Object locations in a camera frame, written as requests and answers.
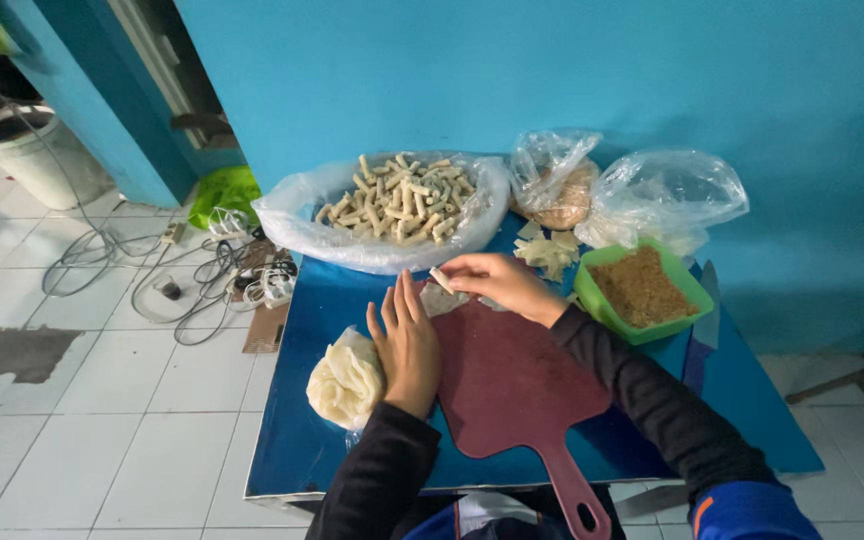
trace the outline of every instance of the white tiled floor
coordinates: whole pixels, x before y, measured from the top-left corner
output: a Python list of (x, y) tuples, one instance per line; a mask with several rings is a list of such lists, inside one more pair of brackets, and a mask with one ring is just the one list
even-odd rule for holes
[[(157, 235), (173, 214), (118, 204), (109, 192), (85, 211), (121, 238)], [(195, 347), (176, 345), (174, 324), (149, 321), (188, 308), (191, 295), (173, 303), (149, 289), (164, 274), (197, 289), (201, 253), (155, 271), (137, 295), (146, 315), (133, 310), (131, 294), (149, 271), (128, 265), (150, 264), (158, 252), (120, 254), (89, 289), (46, 298), (45, 268), (89, 230), (76, 211), (42, 211), (0, 171), (0, 327), (82, 331), (41, 384), (0, 375), (0, 540), (303, 538), (307, 521), (242, 500), (277, 360), (239, 352), (251, 314), (225, 314), (215, 338)], [(166, 260), (203, 238), (188, 229)], [(98, 270), (71, 271), (56, 290), (75, 289)], [(203, 313), (186, 335), (207, 334), (224, 311)], [(782, 394), (864, 365), (842, 354), (760, 360)], [(847, 387), (792, 411), (826, 471), (784, 480), (825, 538), (864, 537), (864, 395)], [(622, 500), (654, 485), (615, 485), (612, 494)], [(685, 522), (676, 508), (624, 525), (633, 540), (686, 540)]]

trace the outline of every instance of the plastic bag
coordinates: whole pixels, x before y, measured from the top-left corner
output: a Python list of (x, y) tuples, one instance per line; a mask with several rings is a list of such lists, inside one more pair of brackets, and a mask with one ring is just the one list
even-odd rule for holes
[(258, 225), (258, 216), (250, 202), (261, 196), (262, 190), (248, 165), (212, 171), (198, 182), (198, 194), (189, 208), (189, 223), (207, 231), (213, 209), (221, 207), (242, 211), (248, 216), (250, 225)]
[(553, 229), (571, 229), (589, 211), (599, 168), (586, 155), (602, 133), (585, 129), (526, 131), (511, 153), (512, 192), (523, 214), (548, 213)]
[[(394, 275), (403, 268), (426, 270), (484, 248), (496, 234), (509, 205), (510, 174), (502, 158), (443, 152), (404, 154), (424, 164), (449, 159), (454, 166), (464, 168), (476, 188), (462, 206), (455, 233), (441, 247), (419, 242), (403, 248), (370, 235), (355, 235), (351, 230), (315, 223), (313, 217), (323, 204), (334, 203), (346, 191), (354, 190), (353, 174), (359, 172), (358, 161), (330, 163), (282, 178), (268, 195), (252, 201), (252, 207), (266, 236), (276, 246), (370, 274)], [(368, 157), (368, 162), (375, 166), (395, 156), (376, 153)]]
[(305, 394), (318, 416), (350, 432), (366, 427), (385, 395), (385, 373), (376, 345), (347, 327), (309, 375)]
[(591, 191), (588, 217), (575, 236), (594, 248), (636, 247), (639, 237), (678, 256), (709, 241), (707, 227), (749, 212), (735, 169), (697, 150), (634, 152), (608, 166)]

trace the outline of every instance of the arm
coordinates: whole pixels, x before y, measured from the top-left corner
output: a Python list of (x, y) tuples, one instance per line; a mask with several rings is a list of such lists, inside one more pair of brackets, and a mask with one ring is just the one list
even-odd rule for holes
[(684, 479), (697, 538), (819, 538), (761, 450), (652, 358), (570, 305), (507, 256), (465, 254), (440, 268), (475, 292), (549, 328), (607, 387), (642, 436)]
[(439, 385), (439, 341), (408, 271), (386, 292), (382, 320), (386, 332), (370, 302), (366, 322), (388, 391), (335, 473), (307, 539), (389, 538), (432, 472), (442, 436), (425, 418)]

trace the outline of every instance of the green plastic bag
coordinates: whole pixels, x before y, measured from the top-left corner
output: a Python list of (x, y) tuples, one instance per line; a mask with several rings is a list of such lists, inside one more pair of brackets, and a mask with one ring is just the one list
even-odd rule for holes
[(198, 195), (189, 208), (189, 223), (207, 230), (212, 209), (219, 207), (242, 211), (248, 215), (251, 225), (258, 225), (258, 215), (250, 202), (261, 196), (262, 191), (248, 165), (214, 170), (198, 181)]

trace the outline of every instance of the hole in handle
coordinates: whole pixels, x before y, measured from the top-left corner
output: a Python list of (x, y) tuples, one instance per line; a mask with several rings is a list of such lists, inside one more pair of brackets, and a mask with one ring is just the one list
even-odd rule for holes
[(585, 527), (585, 530), (589, 532), (595, 531), (593, 511), (589, 510), (589, 507), (584, 502), (579, 502), (576, 510), (579, 512), (579, 519), (582, 520), (582, 527)]

